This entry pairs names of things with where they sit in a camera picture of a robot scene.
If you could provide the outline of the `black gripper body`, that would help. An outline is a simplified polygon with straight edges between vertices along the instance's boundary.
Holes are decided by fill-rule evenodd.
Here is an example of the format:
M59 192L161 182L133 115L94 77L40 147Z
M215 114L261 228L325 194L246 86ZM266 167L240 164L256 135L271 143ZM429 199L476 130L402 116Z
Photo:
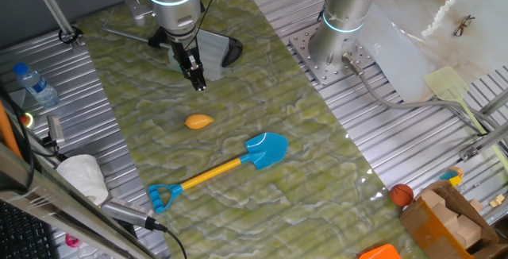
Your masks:
M197 30L180 32L177 30L168 31L168 39L174 58L179 64L198 63L198 48L196 41Z

